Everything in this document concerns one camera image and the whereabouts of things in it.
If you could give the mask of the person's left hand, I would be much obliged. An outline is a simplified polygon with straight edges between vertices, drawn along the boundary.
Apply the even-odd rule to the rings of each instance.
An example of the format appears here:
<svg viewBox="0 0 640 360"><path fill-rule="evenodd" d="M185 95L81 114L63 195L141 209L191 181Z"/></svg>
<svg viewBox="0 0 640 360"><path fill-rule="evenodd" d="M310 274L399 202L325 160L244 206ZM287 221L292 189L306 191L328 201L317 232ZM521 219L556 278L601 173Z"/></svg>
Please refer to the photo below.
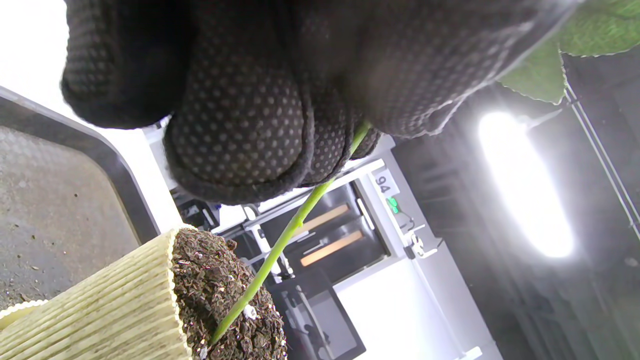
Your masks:
<svg viewBox="0 0 640 360"><path fill-rule="evenodd" d="M103 129L168 118L195 198L265 202L328 182L380 135L441 132L578 0L67 0L62 97Z"/></svg>

